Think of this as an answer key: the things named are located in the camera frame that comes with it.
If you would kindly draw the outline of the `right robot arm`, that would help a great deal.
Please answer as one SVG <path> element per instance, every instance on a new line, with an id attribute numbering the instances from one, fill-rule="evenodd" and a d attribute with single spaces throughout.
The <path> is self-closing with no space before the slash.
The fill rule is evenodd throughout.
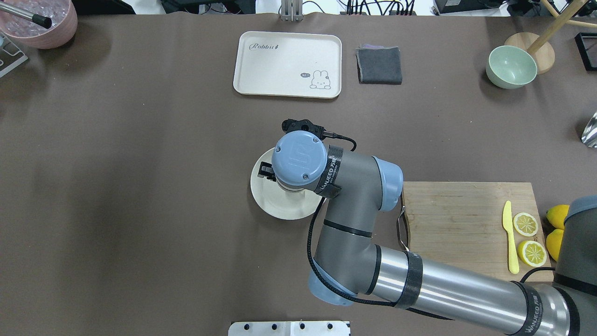
<path id="1" fill-rule="evenodd" d="M 433 261 L 408 246 L 373 242 L 376 217 L 403 205 L 403 171 L 354 148 L 326 145 L 345 136 L 307 119 L 286 119 L 284 135 L 258 176 L 289 194 L 318 197 L 307 234 L 311 293 L 353 303 L 469 322 L 507 336 L 596 334 L 596 196 L 570 204 L 559 262 L 549 285 L 499 280 Z"/>

